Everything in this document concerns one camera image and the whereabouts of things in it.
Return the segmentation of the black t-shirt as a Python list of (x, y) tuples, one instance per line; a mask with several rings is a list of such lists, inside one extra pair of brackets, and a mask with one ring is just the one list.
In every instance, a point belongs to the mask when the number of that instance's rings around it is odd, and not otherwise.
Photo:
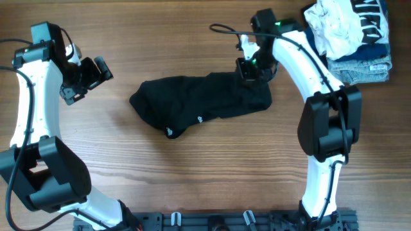
[(195, 124), (266, 110), (272, 96), (267, 82), (232, 72), (145, 81), (129, 102), (144, 122), (176, 139)]

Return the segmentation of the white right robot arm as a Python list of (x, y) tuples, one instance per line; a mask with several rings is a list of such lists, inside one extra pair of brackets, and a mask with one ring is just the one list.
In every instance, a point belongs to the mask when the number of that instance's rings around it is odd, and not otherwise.
[(308, 175), (295, 223), (299, 230), (341, 229), (336, 190), (340, 170), (359, 138), (361, 92), (344, 86), (325, 68), (294, 19), (279, 21), (268, 8), (257, 11), (250, 25), (251, 32), (238, 36), (244, 54), (237, 60), (241, 78), (270, 81), (282, 65), (304, 100), (297, 136), (308, 156)]

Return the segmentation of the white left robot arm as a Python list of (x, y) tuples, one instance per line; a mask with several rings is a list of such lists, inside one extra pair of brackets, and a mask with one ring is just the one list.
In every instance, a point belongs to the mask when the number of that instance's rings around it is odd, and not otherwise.
[(1, 153), (9, 225), (17, 228), (11, 212), (16, 196), (30, 211), (42, 210), (57, 219), (72, 215), (92, 230), (142, 230), (122, 201), (92, 186), (87, 166), (60, 133), (60, 100), (72, 105), (110, 80), (112, 72), (102, 57), (83, 57), (56, 24), (34, 24), (31, 36), (9, 67), (19, 81), (17, 124), (10, 148)]

